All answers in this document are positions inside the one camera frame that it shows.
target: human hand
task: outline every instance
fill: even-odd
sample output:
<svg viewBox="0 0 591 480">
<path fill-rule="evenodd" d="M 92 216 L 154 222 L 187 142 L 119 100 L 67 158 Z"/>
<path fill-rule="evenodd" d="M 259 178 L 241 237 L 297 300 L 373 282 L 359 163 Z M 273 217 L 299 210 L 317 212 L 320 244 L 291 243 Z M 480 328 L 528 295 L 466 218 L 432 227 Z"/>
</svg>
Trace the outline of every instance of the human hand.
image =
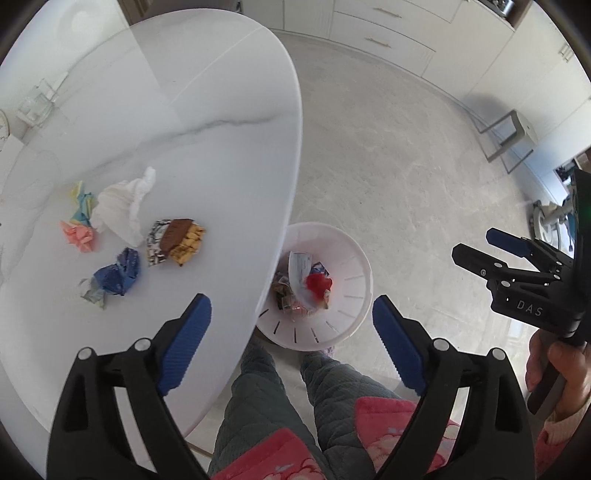
<svg viewBox="0 0 591 480">
<path fill-rule="evenodd" d="M 540 358 L 543 353 L 544 347 L 538 330 L 530 339 L 530 358 L 527 361 L 527 372 L 525 373 L 525 384 L 530 392 L 542 380 L 544 372 Z M 566 379 L 564 392 L 554 409 L 556 421 L 560 421 L 577 413 L 589 398 L 591 393 L 591 347 L 587 345 L 584 352 L 581 352 L 563 342 L 554 342 L 548 349 L 547 356 L 550 363 Z"/>
</svg>

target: screw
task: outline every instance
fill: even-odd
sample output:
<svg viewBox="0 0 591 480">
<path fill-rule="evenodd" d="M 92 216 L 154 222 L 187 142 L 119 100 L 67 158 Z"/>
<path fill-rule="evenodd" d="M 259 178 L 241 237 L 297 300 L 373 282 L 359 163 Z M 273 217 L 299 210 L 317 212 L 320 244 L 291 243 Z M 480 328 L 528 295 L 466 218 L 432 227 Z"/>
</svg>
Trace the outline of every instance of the screw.
<svg viewBox="0 0 591 480">
<path fill-rule="evenodd" d="M 503 350 L 500 348 L 493 348 L 492 349 L 492 356 L 495 357 L 497 360 L 504 360 L 507 358 L 507 355 Z"/>
<path fill-rule="evenodd" d="M 149 338 L 141 338 L 137 342 L 134 343 L 134 348 L 138 352 L 144 352 L 148 348 L 150 348 L 150 345 L 152 345 L 152 342 L 150 341 Z"/>
<path fill-rule="evenodd" d="M 433 340 L 433 346 L 435 347 L 435 350 L 439 350 L 440 352 L 446 352 L 449 350 L 449 342 L 443 338 L 436 338 Z"/>
<path fill-rule="evenodd" d="M 87 360 L 92 355 L 92 348 L 85 347 L 78 352 L 78 358 L 80 360 Z"/>
</svg>

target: crumpled paper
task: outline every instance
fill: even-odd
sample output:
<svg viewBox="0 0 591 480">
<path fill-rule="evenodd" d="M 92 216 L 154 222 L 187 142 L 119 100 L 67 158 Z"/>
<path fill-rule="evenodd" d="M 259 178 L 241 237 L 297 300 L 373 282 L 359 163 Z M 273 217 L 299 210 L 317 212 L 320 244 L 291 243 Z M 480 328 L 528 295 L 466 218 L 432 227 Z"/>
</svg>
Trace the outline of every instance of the crumpled paper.
<svg viewBox="0 0 591 480">
<path fill-rule="evenodd" d="M 75 225 L 85 225 L 90 227 L 90 216 L 95 205 L 94 195 L 84 192 L 84 182 L 79 181 L 70 192 L 70 197 L 78 205 L 78 210 L 70 219 Z"/>
<path fill-rule="evenodd" d="M 108 227 L 133 247 L 140 246 L 144 238 L 140 232 L 139 206 L 155 182 L 156 171 L 148 167 L 141 179 L 108 186 L 98 195 L 99 203 L 92 210 L 90 223 L 98 232 Z"/>
<path fill-rule="evenodd" d="M 95 238 L 92 228 L 86 225 L 70 225 L 67 222 L 60 222 L 60 226 L 68 243 L 77 246 L 82 253 L 92 252 Z"/>
<path fill-rule="evenodd" d="M 139 276 L 139 253 L 126 247 L 117 262 L 100 268 L 92 278 L 79 283 L 80 296 L 101 308 L 105 308 L 105 295 L 124 296 Z"/>
</svg>

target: pink paper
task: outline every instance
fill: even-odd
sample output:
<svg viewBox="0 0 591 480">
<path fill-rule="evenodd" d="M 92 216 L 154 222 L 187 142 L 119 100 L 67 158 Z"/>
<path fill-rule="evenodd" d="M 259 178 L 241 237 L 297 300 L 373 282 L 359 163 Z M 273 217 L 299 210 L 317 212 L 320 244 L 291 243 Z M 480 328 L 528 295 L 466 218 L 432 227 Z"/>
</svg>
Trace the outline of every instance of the pink paper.
<svg viewBox="0 0 591 480">
<path fill-rule="evenodd" d="M 92 244 L 95 238 L 95 232 L 86 225 L 71 225 L 66 222 L 60 222 L 61 229 L 68 242 L 78 247 L 83 253 L 92 252 Z"/>
</svg>

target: stool leg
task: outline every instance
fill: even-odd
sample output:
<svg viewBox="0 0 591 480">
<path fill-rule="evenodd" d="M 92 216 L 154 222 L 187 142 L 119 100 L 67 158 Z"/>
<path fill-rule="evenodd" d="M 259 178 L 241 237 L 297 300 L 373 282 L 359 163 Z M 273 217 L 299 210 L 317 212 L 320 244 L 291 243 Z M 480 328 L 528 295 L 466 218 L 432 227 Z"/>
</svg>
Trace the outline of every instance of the stool leg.
<svg viewBox="0 0 591 480">
<path fill-rule="evenodd" d="M 515 170 L 517 167 L 519 167 L 519 165 L 521 165 L 523 162 L 525 162 L 527 160 L 527 158 L 533 153 L 533 150 L 530 150 L 529 153 L 523 157 L 521 160 L 519 160 L 519 162 L 517 162 L 513 168 L 511 168 L 510 170 L 507 171 L 507 175 L 511 175 L 511 172 L 513 172 L 513 170 Z"/>
<path fill-rule="evenodd" d="M 503 123 L 505 120 L 507 120 L 511 114 L 513 112 L 509 112 L 508 114 L 506 114 L 505 116 L 503 116 L 502 118 L 499 118 L 495 123 L 493 123 L 492 125 L 489 125 L 488 127 L 486 127 L 484 130 L 482 131 L 478 131 L 478 133 L 480 134 L 485 134 L 486 132 L 488 132 L 490 129 L 495 128 L 497 125 L 499 125 L 500 123 Z"/>
<path fill-rule="evenodd" d="M 487 157 L 486 159 L 490 163 L 494 159 L 499 158 L 503 153 L 505 153 L 507 150 L 509 150 L 513 145 L 515 145 L 516 143 L 519 143 L 519 141 L 523 137 L 524 137 L 523 135 L 520 135 L 520 132 L 515 132 L 513 135 L 508 137 L 503 143 L 501 143 L 501 147 L 499 148 L 499 150 L 494 152 L 490 157 Z"/>
</svg>

